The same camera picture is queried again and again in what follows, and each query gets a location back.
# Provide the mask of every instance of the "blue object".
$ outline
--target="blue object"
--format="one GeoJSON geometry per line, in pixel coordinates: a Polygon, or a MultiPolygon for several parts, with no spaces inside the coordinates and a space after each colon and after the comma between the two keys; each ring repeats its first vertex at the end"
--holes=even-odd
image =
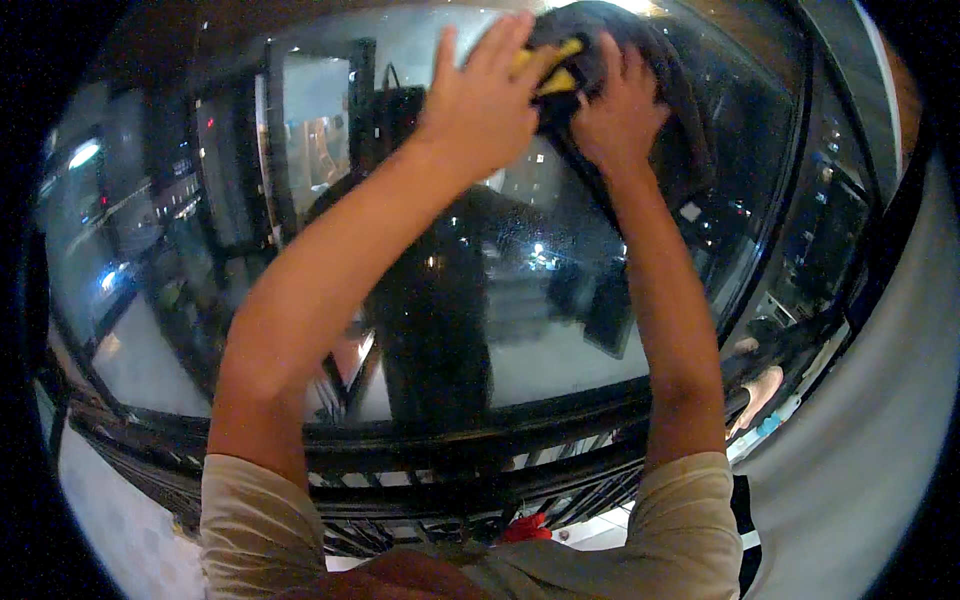
{"type": "Polygon", "coordinates": [[[763,423],[756,429],[757,434],[763,438],[774,432],[774,429],[780,426],[783,421],[780,420],[780,416],[777,413],[774,413],[770,417],[767,417],[763,420],[763,423]]]}

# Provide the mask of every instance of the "hand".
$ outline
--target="hand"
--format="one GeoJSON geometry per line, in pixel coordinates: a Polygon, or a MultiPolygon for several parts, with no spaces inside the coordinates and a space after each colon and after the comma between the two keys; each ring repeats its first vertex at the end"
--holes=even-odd
{"type": "Polygon", "coordinates": [[[603,92],[590,103],[581,94],[572,130],[580,152],[609,179],[649,164],[670,108],[656,102],[657,77],[634,46],[621,56],[616,41],[604,33],[600,47],[607,65],[603,92]]]}
{"type": "Polygon", "coordinates": [[[438,169],[455,171],[464,187],[515,160],[533,138],[537,112],[530,101],[558,52],[538,48],[522,70],[511,74],[533,25],[530,13],[501,18],[463,69],[453,64],[456,30],[444,28],[433,85],[411,141],[438,169]]]}

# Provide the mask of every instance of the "ceiling light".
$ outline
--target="ceiling light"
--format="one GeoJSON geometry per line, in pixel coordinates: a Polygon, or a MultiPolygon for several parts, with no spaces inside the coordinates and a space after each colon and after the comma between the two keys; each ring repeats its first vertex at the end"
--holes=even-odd
{"type": "Polygon", "coordinates": [[[77,152],[73,154],[73,158],[70,159],[69,168],[76,169],[80,165],[93,158],[93,156],[98,152],[100,152],[100,145],[96,142],[90,141],[83,144],[83,146],[78,148],[77,152]]]}

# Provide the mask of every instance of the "beige t-shirt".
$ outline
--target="beige t-shirt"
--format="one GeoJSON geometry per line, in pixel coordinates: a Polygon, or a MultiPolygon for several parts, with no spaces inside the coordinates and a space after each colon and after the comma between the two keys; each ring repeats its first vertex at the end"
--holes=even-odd
{"type": "MultiPolygon", "coordinates": [[[[486,550],[461,571],[493,598],[731,600],[743,545],[730,508],[727,457],[696,454],[640,483],[623,547],[581,552],[552,540],[486,550]]],[[[208,598],[269,598],[325,573],[324,526],[310,497],[247,461],[204,464],[200,530],[208,598]]],[[[416,547],[435,558],[449,549],[416,547]]]]}

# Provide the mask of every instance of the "t-shirt sleeve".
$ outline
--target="t-shirt sleeve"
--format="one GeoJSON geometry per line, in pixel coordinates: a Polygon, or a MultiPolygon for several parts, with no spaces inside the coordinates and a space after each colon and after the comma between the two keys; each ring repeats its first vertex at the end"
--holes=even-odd
{"type": "Polygon", "coordinates": [[[290,481],[208,454],[201,501],[201,563],[211,600],[270,597],[325,573],[320,515],[290,481]]]}
{"type": "Polygon", "coordinates": [[[621,556],[636,567],[645,598],[739,596],[743,540],[732,494],[730,463],[720,452],[684,457],[643,478],[621,556]]]}

